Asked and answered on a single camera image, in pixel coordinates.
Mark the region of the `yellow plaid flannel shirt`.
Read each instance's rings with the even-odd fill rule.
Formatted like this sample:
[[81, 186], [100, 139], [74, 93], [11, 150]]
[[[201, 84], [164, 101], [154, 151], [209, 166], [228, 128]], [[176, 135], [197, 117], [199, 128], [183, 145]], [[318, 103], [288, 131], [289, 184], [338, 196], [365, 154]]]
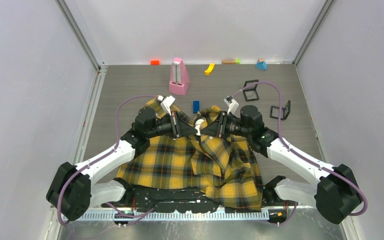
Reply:
[[196, 188], [219, 205], [256, 211], [263, 181], [254, 152], [242, 136], [156, 136], [146, 151], [119, 167], [131, 185], [162, 190]]

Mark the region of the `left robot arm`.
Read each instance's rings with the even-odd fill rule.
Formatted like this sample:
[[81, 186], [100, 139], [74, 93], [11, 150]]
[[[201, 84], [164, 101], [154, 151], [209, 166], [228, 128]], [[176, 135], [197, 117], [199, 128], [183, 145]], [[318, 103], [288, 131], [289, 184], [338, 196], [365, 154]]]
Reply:
[[157, 118], [150, 107], [139, 110], [132, 127], [115, 144], [93, 158], [76, 165], [65, 162], [59, 166], [46, 194], [46, 200], [57, 208], [61, 217], [69, 221], [79, 219], [90, 207], [117, 203], [127, 207], [134, 198], [134, 189], [117, 177], [99, 183], [116, 167], [142, 155], [150, 146], [150, 139], [167, 136], [187, 137], [199, 133], [172, 111]]

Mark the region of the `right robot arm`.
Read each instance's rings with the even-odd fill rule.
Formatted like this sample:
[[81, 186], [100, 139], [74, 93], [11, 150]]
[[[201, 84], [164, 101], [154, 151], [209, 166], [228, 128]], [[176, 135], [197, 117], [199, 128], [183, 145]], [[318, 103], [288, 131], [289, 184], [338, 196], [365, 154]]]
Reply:
[[306, 180], [296, 182], [281, 175], [272, 179], [263, 188], [271, 205], [282, 201], [304, 204], [317, 209], [333, 224], [352, 216], [359, 205], [363, 205], [360, 214], [366, 210], [367, 200], [348, 166], [333, 166], [299, 150], [266, 127], [262, 114], [253, 105], [242, 107], [240, 117], [222, 111], [208, 126], [195, 128], [199, 134], [215, 138], [244, 137], [252, 150], [283, 164]]

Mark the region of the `round white brooch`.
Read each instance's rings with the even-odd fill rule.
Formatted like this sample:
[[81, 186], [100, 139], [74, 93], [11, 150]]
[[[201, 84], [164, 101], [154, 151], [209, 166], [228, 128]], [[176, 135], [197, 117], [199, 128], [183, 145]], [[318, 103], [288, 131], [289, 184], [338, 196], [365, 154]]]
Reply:
[[202, 125], [205, 122], [204, 118], [200, 118], [195, 122], [195, 126]]

